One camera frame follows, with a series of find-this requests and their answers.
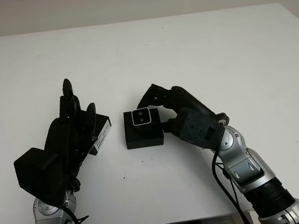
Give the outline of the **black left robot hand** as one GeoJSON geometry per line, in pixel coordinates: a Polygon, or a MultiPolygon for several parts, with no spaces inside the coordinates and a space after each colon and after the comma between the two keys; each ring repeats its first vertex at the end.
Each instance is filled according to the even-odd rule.
{"type": "Polygon", "coordinates": [[[66,188],[79,191],[81,182],[77,175],[88,154],[96,155],[98,140],[96,106],[90,103],[81,109],[69,79],[64,79],[60,97],[59,117],[49,127],[45,150],[56,153],[62,161],[66,188]]]}

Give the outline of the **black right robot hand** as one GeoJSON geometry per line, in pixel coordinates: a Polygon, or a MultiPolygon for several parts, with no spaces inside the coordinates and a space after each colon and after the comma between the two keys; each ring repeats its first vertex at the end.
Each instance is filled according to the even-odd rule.
{"type": "Polygon", "coordinates": [[[147,108],[149,106],[163,106],[164,108],[172,109],[176,113],[182,108],[188,108],[198,111],[205,116],[214,117],[217,122],[222,121],[222,116],[220,114],[215,114],[180,86],[173,86],[171,89],[165,89],[161,86],[151,84],[141,98],[137,108],[147,108]]]}

